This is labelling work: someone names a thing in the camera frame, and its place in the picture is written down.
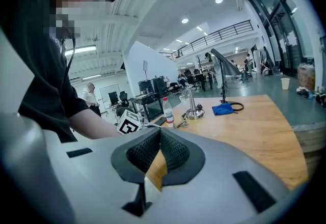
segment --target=lamp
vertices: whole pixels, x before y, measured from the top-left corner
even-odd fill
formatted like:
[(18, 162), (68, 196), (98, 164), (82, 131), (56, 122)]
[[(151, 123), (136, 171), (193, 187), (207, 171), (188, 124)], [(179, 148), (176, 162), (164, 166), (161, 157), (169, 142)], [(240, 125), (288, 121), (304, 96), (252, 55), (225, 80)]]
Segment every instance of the lamp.
[[(237, 69), (235, 66), (233, 66), (224, 56), (222, 56), (215, 48), (212, 48), (210, 51), (213, 55), (215, 55), (215, 58), (218, 59), (218, 61), (220, 62), (220, 66), (221, 66), (221, 74), (222, 74), (222, 100), (221, 103), (227, 103), (227, 101), (225, 100), (225, 86), (224, 86), (224, 76), (225, 75), (241, 75), (241, 72), (239, 71), (239, 69)], [(243, 104), (241, 103), (237, 103), (237, 102), (231, 102), (231, 105), (233, 104), (238, 104), (241, 105), (242, 108), (241, 109), (233, 109), (235, 111), (239, 111), (242, 110), (244, 108)]]

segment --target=tabletop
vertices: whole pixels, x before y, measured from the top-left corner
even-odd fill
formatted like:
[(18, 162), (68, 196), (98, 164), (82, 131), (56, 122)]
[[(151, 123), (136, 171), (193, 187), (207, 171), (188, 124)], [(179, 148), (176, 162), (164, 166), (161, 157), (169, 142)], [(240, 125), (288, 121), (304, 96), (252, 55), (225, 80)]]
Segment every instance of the tabletop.
[[(220, 100), (218, 97), (195, 98), (195, 104), (203, 106), (204, 116), (187, 120), (189, 126), (178, 129), (233, 145), (279, 176), (290, 189), (308, 180), (300, 144), (283, 114), (267, 95), (228, 97), (228, 101), (242, 103), (244, 110), (238, 114), (214, 116), (212, 106), (219, 105)], [(179, 124), (184, 112), (183, 104), (173, 108), (175, 124)], [(161, 178), (165, 174), (167, 166), (159, 151), (146, 176), (161, 190)]]

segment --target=black t-shirt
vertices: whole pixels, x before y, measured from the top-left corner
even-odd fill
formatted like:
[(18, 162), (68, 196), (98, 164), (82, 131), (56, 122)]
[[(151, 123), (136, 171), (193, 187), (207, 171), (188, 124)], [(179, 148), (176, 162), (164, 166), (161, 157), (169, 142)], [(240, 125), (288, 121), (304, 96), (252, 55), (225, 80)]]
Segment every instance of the black t-shirt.
[(76, 141), (67, 118), (88, 106), (78, 98), (68, 78), (63, 85), (66, 59), (62, 39), (55, 29), (50, 29), (55, 28), (56, 19), (49, 1), (18, 0), (4, 32), (35, 76), (19, 113), (32, 118), (43, 129), (56, 132), (65, 143)]

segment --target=floor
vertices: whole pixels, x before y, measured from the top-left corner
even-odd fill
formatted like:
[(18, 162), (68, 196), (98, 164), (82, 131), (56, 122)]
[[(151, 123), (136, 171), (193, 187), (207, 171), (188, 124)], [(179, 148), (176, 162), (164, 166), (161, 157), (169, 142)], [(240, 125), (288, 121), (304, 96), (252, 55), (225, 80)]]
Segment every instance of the floor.
[[(297, 80), (290, 78), (289, 90), (282, 90), (281, 78), (287, 76), (262, 76), (253, 74), (253, 78), (249, 78), (240, 82), (228, 83), (228, 91), (226, 94), (227, 100), (232, 100), (232, 96), (253, 96), (253, 95), (268, 95), (271, 100), (277, 105), (279, 110), (285, 116), (289, 124), (293, 126), (311, 125), (315, 123), (326, 126), (326, 109), (315, 102), (308, 100), (296, 93)], [(206, 92), (199, 89), (198, 92), (193, 91), (193, 96), (196, 97), (221, 97), (221, 89), (218, 89), (216, 84), (213, 84), (213, 90), (210, 89), (209, 83), (206, 83)], [(170, 94), (168, 100), (173, 107), (180, 103), (179, 97)]]

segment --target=computer monitor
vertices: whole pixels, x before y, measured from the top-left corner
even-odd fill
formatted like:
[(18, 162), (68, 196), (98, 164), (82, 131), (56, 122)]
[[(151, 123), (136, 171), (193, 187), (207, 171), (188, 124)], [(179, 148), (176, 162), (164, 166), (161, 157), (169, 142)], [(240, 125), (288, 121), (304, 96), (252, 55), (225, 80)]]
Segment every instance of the computer monitor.
[(111, 104), (117, 104), (118, 103), (118, 95), (117, 92), (111, 92), (108, 94), (108, 97), (110, 98)]

